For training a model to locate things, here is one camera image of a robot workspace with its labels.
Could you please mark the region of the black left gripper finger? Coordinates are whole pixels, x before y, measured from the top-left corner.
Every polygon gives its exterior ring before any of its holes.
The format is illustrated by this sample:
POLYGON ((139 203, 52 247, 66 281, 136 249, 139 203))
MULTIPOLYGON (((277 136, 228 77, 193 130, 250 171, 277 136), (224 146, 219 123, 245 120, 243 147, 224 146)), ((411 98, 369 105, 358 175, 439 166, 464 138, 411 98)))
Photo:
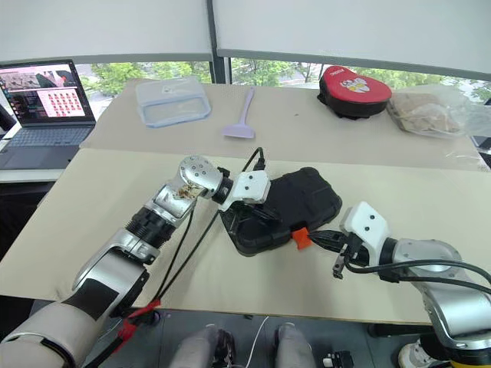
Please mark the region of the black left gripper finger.
POLYGON ((267 224, 278 224, 282 222, 281 215, 274 209, 270 209, 264 204, 255 206, 255 216, 262 222, 267 224))
POLYGON ((248 235, 289 234, 290 232, 291 229, 283 218, 252 217, 246 223, 248 235))

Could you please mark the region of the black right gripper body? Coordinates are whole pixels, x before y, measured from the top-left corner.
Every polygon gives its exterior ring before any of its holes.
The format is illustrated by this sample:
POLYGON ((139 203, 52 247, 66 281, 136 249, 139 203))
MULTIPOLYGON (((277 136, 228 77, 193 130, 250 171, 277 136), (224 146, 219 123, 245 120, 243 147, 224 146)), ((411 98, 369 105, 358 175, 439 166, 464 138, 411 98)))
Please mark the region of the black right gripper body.
POLYGON ((340 237, 341 248, 332 268, 334 278, 343 278, 343 270, 357 273, 357 269, 369 265, 369 254, 363 241, 354 233, 340 237))

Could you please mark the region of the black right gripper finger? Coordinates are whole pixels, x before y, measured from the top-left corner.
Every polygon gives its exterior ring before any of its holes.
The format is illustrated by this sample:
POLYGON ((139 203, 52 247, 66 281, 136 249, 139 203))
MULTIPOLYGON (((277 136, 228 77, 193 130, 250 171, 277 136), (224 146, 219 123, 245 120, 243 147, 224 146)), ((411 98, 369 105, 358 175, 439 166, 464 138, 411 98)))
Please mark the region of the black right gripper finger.
POLYGON ((343 232, 335 230, 316 230, 310 232, 308 237, 312 241, 343 241, 345 239, 343 232))
POLYGON ((317 239, 317 240, 313 240, 313 242, 319 247, 323 248, 324 250, 332 251, 334 253, 340 253, 343 248, 343 244, 336 241, 330 242, 330 241, 322 241, 321 239, 317 239))

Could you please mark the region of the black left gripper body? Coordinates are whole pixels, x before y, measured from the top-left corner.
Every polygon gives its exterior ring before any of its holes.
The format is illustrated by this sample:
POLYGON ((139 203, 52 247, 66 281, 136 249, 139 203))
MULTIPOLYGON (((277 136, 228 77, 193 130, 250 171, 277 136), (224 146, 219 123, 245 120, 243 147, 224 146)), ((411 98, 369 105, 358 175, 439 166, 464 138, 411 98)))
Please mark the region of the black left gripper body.
POLYGON ((231 206, 231 209, 234 211, 236 215, 242 217, 256 217, 255 216, 255 206, 256 203, 245 203, 245 202, 234 202, 231 206))

